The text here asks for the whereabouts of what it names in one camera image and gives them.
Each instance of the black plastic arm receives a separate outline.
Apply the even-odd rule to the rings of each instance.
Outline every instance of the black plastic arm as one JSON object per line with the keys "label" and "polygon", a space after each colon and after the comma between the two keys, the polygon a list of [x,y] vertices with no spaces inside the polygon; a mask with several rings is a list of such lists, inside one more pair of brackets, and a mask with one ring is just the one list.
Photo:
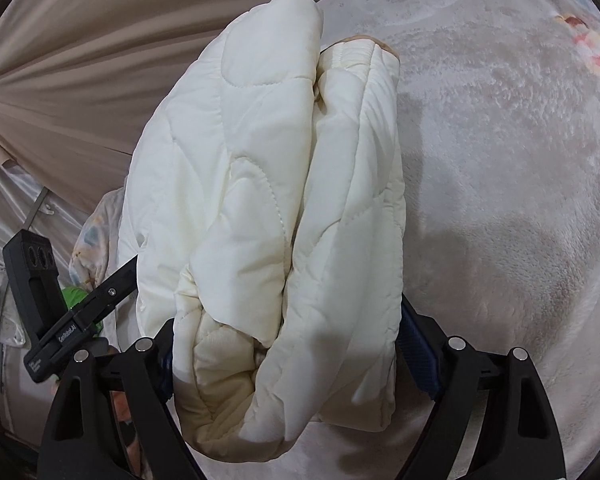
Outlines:
{"label": "black plastic arm", "polygon": [[479,352],[460,337],[441,337],[444,333],[437,323],[417,314],[406,299],[403,322],[404,316],[410,318],[410,341],[402,341],[400,348],[414,367],[416,384],[429,394],[435,391],[432,385],[443,386],[396,480],[448,478],[478,390],[488,390],[489,400],[474,457],[461,479],[566,478],[555,417],[528,353],[522,348],[507,356]]}
{"label": "black plastic arm", "polygon": [[133,258],[67,310],[47,238],[20,231],[2,253],[18,314],[31,340],[25,368],[36,383],[60,376],[71,355],[97,334],[96,323],[137,288]]}
{"label": "black plastic arm", "polygon": [[96,357],[83,349],[74,355],[46,422],[40,480],[136,478],[128,466],[110,390],[126,393],[156,480],[205,480],[165,405],[171,397],[172,345],[169,320],[154,340],[139,339],[122,354]]}

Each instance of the metal screw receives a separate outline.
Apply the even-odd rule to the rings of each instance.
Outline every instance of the metal screw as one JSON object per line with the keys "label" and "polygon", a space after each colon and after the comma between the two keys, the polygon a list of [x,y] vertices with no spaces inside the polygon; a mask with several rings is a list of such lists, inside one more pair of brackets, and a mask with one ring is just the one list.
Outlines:
{"label": "metal screw", "polygon": [[87,357],[89,357],[89,351],[88,350],[78,350],[75,354],[74,354],[74,361],[77,363],[81,363],[83,361],[87,360]]}
{"label": "metal screw", "polygon": [[143,337],[142,339],[138,339],[138,341],[136,341],[136,350],[139,352],[146,352],[153,345],[154,342],[151,341],[151,338]]}
{"label": "metal screw", "polygon": [[453,348],[454,350],[464,350],[464,348],[466,347],[466,342],[461,337],[449,338],[448,343],[449,346],[451,346],[451,348]]}
{"label": "metal screw", "polygon": [[526,359],[529,357],[529,354],[526,353],[524,348],[514,348],[513,357],[515,357],[518,361],[526,361]]}

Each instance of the folded blanket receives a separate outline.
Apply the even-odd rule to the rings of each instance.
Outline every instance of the folded blanket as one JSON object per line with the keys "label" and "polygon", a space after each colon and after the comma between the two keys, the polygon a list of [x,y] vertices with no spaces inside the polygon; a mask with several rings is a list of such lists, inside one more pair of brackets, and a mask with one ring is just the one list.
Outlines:
{"label": "folded blanket", "polygon": [[320,52],[313,0],[273,0],[214,40],[134,152],[119,263],[137,315],[175,317],[186,441],[227,462],[289,449],[317,414],[394,410],[404,184],[399,62],[351,38]]}

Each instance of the tan fabric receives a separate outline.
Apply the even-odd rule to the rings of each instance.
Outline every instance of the tan fabric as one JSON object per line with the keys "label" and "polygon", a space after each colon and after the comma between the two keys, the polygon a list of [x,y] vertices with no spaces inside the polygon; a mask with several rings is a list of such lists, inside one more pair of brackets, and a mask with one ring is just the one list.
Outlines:
{"label": "tan fabric", "polygon": [[267,1],[14,0],[0,19],[0,164],[10,155],[93,210],[187,66]]}
{"label": "tan fabric", "polygon": [[400,61],[400,55],[394,49],[392,49],[389,45],[387,45],[384,41],[380,41],[380,40],[378,40],[378,38],[374,38],[373,36],[368,36],[366,34],[356,34],[355,36],[351,36],[350,38],[345,38],[344,40],[336,41],[336,43],[334,43],[333,45],[338,44],[338,43],[347,43],[348,41],[355,41],[355,40],[371,40],[377,46],[379,46],[382,50],[385,50],[392,56],[395,56],[395,58],[398,61]]}

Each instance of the green object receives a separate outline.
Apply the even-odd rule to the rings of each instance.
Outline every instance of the green object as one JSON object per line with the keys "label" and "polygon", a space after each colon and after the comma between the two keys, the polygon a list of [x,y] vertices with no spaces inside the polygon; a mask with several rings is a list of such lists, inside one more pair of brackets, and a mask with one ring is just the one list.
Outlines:
{"label": "green object", "polygon": [[[61,292],[67,309],[73,308],[89,295],[86,290],[79,286],[68,286],[62,289]],[[99,322],[96,327],[98,327],[98,332],[102,332],[102,322]]]}

